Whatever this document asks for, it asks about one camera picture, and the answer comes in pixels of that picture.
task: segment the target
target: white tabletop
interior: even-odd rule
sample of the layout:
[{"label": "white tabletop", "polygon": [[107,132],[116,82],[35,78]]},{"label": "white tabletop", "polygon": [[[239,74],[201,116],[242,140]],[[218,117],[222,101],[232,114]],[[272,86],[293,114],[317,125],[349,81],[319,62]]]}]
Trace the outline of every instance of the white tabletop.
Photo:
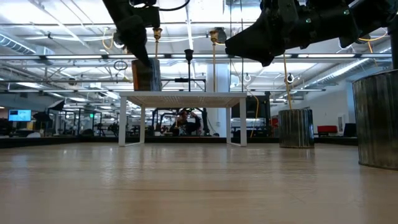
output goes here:
[{"label": "white tabletop", "polygon": [[246,98],[247,93],[209,93],[186,91],[120,92],[135,105],[149,108],[230,108]]}]

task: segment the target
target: gray metal container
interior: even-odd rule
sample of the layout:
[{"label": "gray metal container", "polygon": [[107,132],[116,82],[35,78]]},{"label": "gray metal container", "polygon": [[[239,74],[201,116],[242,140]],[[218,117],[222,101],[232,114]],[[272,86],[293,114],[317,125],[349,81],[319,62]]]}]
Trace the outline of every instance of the gray metal container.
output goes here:
[{"label": "gray metal container", "polygon": [[353,83],[359,163],[398,170],[398,70]]},{"label": "gray metal container", "polygon": [[314,147],[312,110],[279,111],[279,146]]}]

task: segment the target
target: white table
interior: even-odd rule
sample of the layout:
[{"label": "white table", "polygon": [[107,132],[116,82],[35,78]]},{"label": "white table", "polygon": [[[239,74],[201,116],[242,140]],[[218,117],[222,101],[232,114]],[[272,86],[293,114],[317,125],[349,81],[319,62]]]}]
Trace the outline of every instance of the white table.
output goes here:
[{"label": "white table", "polygon": [[246,133],[247,93],[207,93],[181,91],[126,91],[120,92],[119,146],[126,145],[127,100],[141,107],[139,143],[145,142],[145,108],[226,108],[226,142],[231,142],[231,107],[240,103],[241,143],[248,144]]}]

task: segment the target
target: computer screen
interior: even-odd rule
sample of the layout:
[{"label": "computer screen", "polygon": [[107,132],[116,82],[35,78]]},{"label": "computer screen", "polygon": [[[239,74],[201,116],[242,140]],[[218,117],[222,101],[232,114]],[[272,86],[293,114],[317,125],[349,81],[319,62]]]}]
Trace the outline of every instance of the computer screen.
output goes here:
[{"label": "computer screen", "polygon": [[9,110],[8,121],[31,121],[31,110]]}]

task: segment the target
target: wooden floor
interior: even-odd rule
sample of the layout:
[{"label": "wooden floor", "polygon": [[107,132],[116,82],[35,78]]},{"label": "wooden floor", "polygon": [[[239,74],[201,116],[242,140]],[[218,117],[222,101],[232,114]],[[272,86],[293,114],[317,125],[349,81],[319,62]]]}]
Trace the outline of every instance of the wooden floor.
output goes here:
[{"label": "wooden floor", "polygon": [[0,223],[398,223],[398,172],[355,147],[67,144],[0,150]]}]

